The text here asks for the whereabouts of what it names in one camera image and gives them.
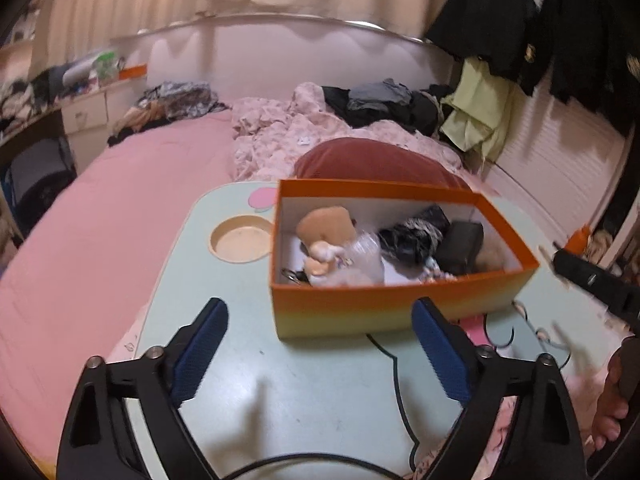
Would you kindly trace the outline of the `person's right hand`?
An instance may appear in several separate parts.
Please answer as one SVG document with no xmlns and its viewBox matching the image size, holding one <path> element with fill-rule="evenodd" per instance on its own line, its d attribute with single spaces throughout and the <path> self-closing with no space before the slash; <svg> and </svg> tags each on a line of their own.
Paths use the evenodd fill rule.
<svg viewBox="0 0 640 480">
<path fill-rule="evenodd" d="M 627 347 L 638 350 L 639 338 L 626 338 L 608 361 L 608 374 L 591 424 L 591 437 L 597 451 L 618 439 L 620 422 L 628 414 L 628 401 L 620 393 L 620 378 L 625 374 L 622 354 Z"/>
</svg>

